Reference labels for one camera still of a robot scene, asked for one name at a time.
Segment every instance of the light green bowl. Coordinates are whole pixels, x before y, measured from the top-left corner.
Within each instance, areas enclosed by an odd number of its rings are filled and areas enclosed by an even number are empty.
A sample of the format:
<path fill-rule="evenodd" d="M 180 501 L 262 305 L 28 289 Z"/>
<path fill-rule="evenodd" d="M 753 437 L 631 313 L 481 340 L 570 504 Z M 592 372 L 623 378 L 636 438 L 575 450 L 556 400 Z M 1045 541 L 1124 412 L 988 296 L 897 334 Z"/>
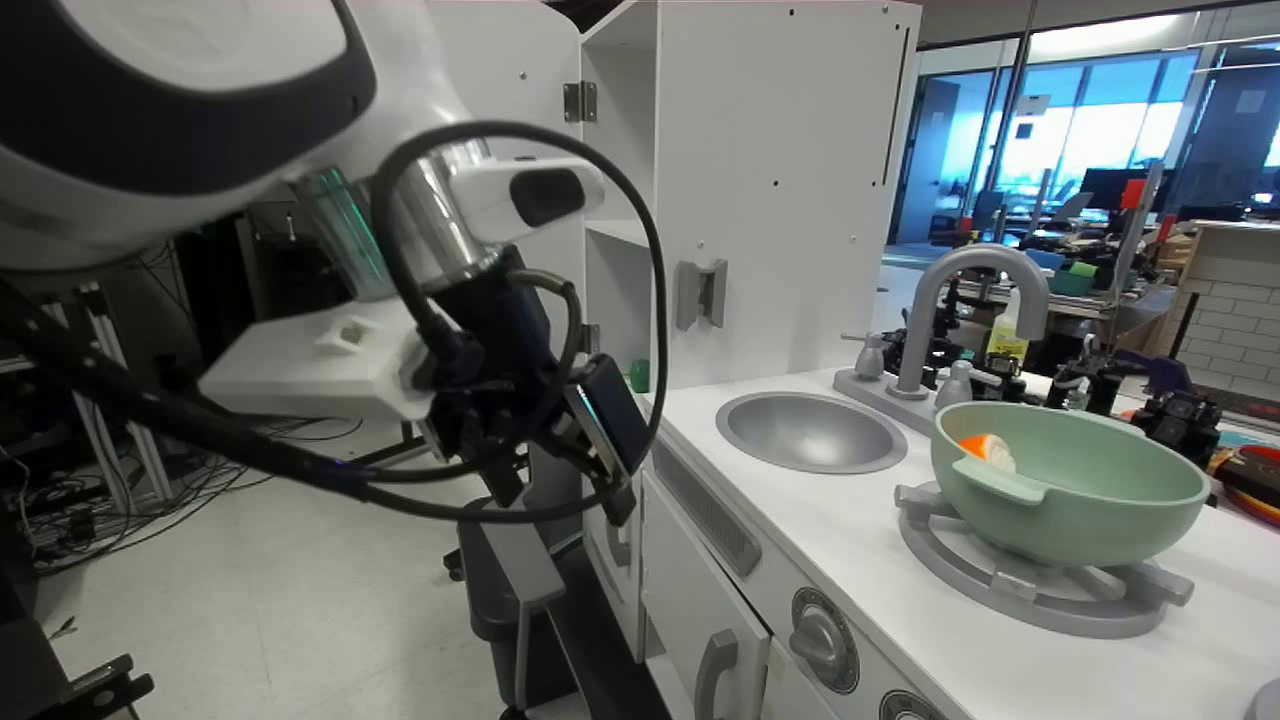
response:
<path fill-rule="evenodd" d="M 1016 474 L 965 456 L 997 431 Z M 932 473 L 988 542 L 1038 563 L 1121 568 L 1161 554 L 1199 515 L 1209 480 L 1142 429 L 1023 405 L 952 405 L 932 420 Z"/>

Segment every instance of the white play kitchen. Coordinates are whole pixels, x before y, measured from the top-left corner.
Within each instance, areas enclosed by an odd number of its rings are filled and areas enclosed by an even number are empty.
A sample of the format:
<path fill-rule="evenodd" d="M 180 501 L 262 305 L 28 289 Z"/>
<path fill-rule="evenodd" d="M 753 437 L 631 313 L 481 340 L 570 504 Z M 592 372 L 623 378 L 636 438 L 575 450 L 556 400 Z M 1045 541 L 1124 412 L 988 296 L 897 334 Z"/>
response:
<path fill-rule="evenodd" d="M 1130 422 L 854 372 L 917 29 L 917 4 L 631 0 L 584 34 L 582 134 L 674 242 L 668 422 L 631 525 L 588 515 L 628 650 L 692 720 L 1264 720 L 1273 529 Z M 582 282 L 643 389 L 623 211 L 584 228 Z"/>

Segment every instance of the white countertop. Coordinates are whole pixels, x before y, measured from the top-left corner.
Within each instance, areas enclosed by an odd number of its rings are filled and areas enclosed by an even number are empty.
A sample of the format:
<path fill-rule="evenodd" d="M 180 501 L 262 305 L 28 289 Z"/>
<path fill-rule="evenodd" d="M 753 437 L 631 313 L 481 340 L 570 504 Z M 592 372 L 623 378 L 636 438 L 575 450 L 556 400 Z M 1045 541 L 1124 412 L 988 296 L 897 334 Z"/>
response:
<path fill-rule="evenodd" d="M 927 438 L 878 474 L 803 474 L 738 450 L 715 412 L 750 391 L 834 391 L 834 372 L 682 389 L 668 422 L 703 450 L 729 491 L 790 537 L 807 568 L 866 611 L 949 698 L 977 720 L 1240 720 L 1280 677 L 1280 532 L 1234 510 L 1161 554 L 1198 579 L 1188 608 L 1135 641 L 1077 641 L 1007 618 L 938 579 L 902 541 L 897 484 L 932 484 Z"/>

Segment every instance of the stove burner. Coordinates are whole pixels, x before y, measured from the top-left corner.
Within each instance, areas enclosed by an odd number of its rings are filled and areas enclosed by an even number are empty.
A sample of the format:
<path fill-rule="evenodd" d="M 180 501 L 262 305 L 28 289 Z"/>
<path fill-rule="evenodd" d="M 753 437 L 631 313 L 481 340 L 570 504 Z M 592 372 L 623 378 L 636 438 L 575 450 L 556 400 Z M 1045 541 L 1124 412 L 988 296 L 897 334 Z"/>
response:
<path fill-rule="evenodd" d="M 913 554 L 955 590 L 1067 634 L 1146 634 L 1163 602 L 1188 602 L 1198 582 L 1157 563 L 1045 568 L 985 542 L 938 488 L 897 488 Z"/>

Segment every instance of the round sink basin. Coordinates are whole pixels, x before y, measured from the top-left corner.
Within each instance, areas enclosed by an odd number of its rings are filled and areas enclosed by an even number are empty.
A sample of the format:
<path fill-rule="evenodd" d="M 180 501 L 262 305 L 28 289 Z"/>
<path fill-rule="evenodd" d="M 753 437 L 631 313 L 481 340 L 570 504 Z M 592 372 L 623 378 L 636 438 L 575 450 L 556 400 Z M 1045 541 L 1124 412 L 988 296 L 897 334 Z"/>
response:
<path fill-rule="evenodd" d="M 760 391 L 724 405 L 720 437 L 766 464 L 818 474 L 866 474 L 909 456 L 904 431 L 882 416 L 799 391 Z"/>

